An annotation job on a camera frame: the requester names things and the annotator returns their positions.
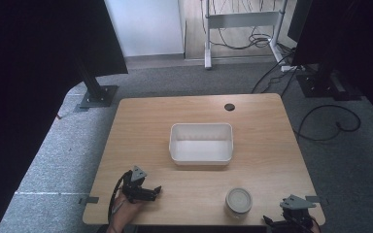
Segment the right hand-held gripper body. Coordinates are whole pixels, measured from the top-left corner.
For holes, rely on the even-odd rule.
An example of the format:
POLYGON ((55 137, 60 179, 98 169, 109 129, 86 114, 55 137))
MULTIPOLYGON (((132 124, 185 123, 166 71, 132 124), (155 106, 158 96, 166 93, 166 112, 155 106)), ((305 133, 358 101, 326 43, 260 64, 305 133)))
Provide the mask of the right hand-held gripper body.
POLYGON ((280 207, 283 209, 284 219, 290 224, 301 229, 311 229, 313 227, 309 210, 317 207, 315 203, 291 194, 283 199, 280 207))

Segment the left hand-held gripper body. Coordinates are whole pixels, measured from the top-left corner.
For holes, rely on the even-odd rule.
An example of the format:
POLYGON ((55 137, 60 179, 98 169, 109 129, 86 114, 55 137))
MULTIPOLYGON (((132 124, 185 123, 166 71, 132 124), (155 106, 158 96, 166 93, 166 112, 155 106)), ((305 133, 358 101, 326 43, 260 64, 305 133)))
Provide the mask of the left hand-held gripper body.
POLYGON ((122 193, 127 200, 134 204, 136 200, 147 200, 148 193, 142 188, 147 173, 140 167, 134 166, 123 178, 122 193))

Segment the round metal can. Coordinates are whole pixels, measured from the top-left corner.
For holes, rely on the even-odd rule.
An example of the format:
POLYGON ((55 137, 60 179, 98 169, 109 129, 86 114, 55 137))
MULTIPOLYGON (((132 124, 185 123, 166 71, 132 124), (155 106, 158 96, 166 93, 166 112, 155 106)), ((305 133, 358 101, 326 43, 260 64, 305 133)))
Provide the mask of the round metal can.
POLYGON ((226 212, 235 218, 246 216, 252 206, 252 195, 242 187, 234 187, 230 189, 224 199, 226 212))

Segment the white plastic bin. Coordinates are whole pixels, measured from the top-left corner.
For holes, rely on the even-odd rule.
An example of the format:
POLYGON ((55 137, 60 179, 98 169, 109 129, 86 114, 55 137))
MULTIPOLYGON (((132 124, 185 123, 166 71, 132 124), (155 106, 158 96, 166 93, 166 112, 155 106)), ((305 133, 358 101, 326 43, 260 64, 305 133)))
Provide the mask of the white plastic bin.
POLYGON ((224 166, 233 156, 229 123, 176 123, 171 127, 169 152, 177 165, 224 166))

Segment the black metal stand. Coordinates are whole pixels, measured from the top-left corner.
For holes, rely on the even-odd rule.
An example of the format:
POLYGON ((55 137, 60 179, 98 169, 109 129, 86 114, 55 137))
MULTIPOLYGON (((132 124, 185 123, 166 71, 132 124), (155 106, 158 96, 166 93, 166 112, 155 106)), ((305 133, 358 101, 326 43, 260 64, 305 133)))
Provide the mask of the black metal stand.
POLYGON ((296 77, 301 90, 307 98, 333 98, 336 101, 360 100, 362 92, 353 86, 346 76, 338 70, 323 66, 313 74, 296 77))
POLYGON ((110 107, 119 87, 117 85, 100 85, 96 78, 87 71, 83 61, 76 55, 74 56, 74 63, 86 86, 86 93, 79 104, 79 109, 110 107))

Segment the white power strip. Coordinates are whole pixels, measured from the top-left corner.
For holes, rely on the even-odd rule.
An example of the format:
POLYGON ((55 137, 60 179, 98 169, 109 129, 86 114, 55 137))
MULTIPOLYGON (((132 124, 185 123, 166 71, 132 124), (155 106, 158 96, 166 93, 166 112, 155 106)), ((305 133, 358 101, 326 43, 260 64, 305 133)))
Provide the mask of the white power strip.
POLYGON ((305 66, 281 66, 280 70, 284 73, 284 72, 290 72, 290 71, 295 71, 295 70, 301 70, 301 71, 305 71, 306 70, 306 67, 305 66))

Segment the black curtain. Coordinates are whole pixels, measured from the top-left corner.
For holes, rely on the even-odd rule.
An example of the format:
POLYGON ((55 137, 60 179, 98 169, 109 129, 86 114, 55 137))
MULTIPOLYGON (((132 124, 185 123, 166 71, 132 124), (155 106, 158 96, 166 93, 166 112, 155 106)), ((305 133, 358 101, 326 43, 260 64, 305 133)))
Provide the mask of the black curtain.
POLYGON ((66 93, 125 71, 106 0, 0 0, 0 221, 66 93))
POLYGON ((293 66, 338 70, 373 105, 373 0, 296 0, 293 66))

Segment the grey table edge bracket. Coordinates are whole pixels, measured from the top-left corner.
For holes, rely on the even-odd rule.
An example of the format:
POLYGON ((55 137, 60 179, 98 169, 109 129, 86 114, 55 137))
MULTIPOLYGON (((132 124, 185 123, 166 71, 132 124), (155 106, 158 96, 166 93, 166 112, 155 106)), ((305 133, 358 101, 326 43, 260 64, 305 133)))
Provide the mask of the grey table edge bracket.
POLYGON ((86 198, 81 198, 79 200, 79 204, 82 204, 82 205, 86 205, 88 203, 90 204, 97 204, 99 201, 99 197, 91 197, 91 196, 88 196, 86 198))
POLYGON ((327 199, 320 197, 320 196, 306 196, 306 200, 312 203, 319 203, 322 206, 325 206, 328 204, 327 199))

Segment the white desk frame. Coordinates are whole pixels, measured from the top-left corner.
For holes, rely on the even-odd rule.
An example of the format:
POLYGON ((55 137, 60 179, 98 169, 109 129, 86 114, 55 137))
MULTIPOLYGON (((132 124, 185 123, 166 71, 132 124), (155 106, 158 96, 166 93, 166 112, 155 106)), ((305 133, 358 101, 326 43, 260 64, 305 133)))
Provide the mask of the white desk frame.
POLYGON ((279 51, 278 38, 282 29, 282 24, 286 14, 288 0, 282 0, 282 5, 277 11, 249 12, 237 14, 211 14, 210 0, 204 1, 203 23, 206 30, 206 40, 204 49, 204 67, 207 70, 212 69, 211 55, 211 30, 220 28, 239 28, 239 27, 259 27, 271 26, 273 35, 269 39, 269 48, 271 49, 276 61, 282 67, 285 66, 285 59, 279 51))

